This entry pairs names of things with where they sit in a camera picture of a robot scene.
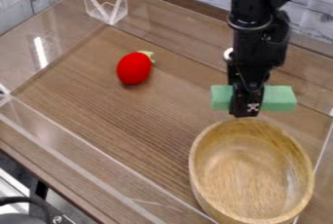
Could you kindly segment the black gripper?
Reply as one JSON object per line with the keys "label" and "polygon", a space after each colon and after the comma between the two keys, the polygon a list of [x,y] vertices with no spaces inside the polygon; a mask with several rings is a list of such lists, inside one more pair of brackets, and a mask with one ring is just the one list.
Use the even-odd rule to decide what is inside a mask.
{"label": "black gripper", "polygon": [[283,10],[274,12],[264,28],[233,31],[232,51],[225,64],[228,83],[233,84],[228,113],[235,118],[259,115],[262,85],[270,70],[284,62],[290,34],[290,18]]}

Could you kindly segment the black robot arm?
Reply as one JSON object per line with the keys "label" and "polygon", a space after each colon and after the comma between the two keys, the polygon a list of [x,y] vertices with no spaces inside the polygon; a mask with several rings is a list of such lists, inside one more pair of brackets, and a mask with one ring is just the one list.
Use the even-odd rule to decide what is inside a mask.
{"label": "black robot arm", "polygon": [[232,51],[227,64],[231,86],[228,113],[255,117],[262,110],[263,84],[286,58],[290,18],[282,6],[290,0],[229,0],[227,25]]}

